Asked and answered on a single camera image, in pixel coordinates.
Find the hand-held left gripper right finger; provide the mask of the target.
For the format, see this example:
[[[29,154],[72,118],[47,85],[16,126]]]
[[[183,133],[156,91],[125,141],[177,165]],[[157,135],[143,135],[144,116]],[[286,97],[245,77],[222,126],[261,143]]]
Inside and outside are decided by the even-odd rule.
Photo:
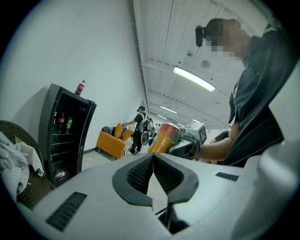
[[[153,155],[153,172],[168,197],[168,204],[189,201],[199,186],[194,171],[162,154]]]

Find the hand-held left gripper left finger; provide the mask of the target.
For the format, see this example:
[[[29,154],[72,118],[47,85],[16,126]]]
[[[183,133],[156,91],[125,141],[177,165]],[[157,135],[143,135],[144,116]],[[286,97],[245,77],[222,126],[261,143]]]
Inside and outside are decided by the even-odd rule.
[[[136,160],[119,168],[112,177],[115,192],[127,203],[136,206],[152,206],[147,196],[149,181],[153,174],[153,154],[139,155]]]

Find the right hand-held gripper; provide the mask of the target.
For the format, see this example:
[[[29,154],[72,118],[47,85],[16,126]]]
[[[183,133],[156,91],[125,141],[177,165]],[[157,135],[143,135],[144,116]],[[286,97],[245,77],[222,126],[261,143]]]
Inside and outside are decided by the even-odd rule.
[[[168,148],[168,154],[190,160],[196,159],[207,140],[205,124],[192,122],[180,130],[180,137],[175,145]]]

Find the black mini fridge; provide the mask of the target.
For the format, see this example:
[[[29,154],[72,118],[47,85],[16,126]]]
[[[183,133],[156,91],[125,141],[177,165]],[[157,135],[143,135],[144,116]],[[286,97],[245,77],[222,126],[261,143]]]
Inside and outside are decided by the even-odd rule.
[[[45,173],[51,183],[58,187],[82,170],[85,141],[96,104],[67,89],[51,84],[41,111],[38,144],[42,154]],[[62,132],[58,120],[64,112]],[[69,134],[65,134],[68,118],[73,119]],[[55,180],[54,173],[69,170],[65,177]]]

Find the person's right forearm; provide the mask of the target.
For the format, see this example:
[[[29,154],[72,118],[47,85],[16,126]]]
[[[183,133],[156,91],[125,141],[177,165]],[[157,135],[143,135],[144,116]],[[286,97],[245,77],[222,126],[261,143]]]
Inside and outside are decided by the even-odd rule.
[[[239,133],[239,128],[240,123],[235,122],[227,138],[216,143],[203,145],[197,157],[204,160],[223,161],[233,147],[233,143]]]

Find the long ceiling light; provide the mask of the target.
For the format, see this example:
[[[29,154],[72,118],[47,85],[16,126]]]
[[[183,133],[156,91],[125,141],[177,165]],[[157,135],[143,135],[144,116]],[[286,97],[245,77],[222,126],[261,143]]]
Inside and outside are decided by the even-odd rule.
[[[173,72],[177,75],[180,75],[184,78],[191,80],[192,82],[202,86],[203,88],[207,89],[210,92],[212,92],[216,89],[212,84],[208,83],[207,81],[203,80],[202,78],[200,78],[180,67],[174,67]]]
[[[167,111],[170,111],[170,112],[175,113],[175,114],[178,113],[177,111],[174,111],[174,110],[169,109],[169,108],[167,108],[167,107],[164,107],[164,106],[162,106],[162,105],[160,105],[160,108],[162,108],[162,109],[164,109],[164,110],[167,110]]]

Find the person's black shirt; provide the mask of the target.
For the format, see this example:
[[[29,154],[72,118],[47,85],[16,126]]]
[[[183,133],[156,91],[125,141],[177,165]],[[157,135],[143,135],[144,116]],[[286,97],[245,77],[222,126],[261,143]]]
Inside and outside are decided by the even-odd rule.
[[[252,37],[235,95],[239,132],[223,165],[244,167],[250,157],[283,140],[269,104],[292,73],[297,57],[283,30]]]

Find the dark wicker basket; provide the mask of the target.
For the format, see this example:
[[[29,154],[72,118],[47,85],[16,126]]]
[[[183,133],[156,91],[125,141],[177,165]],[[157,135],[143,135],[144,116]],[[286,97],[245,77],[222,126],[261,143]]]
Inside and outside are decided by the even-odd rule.
[[[42,154],[37,142],[27,133],[22,127],[9,121],[0,120],[0,131],[13,143],[24,142],[33,147],[41,161],[43,162]],[[22,193],[17,195],[18,202],[27,206],[30,209],[48,193],[54,190],[54,185],[49,181],[46,175],[39,177],[34,172],[32,166],[29,167],[29,184]]]

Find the grey cloth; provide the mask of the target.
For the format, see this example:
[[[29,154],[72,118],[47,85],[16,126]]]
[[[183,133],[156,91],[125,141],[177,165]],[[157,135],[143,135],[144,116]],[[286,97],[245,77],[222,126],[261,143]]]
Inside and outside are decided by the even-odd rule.
[[[29,166],[38,177],[44,176],[44,168],[36,150],[25,142],[13,144],[0,131],[0,178],[14,202],[28,185]]]

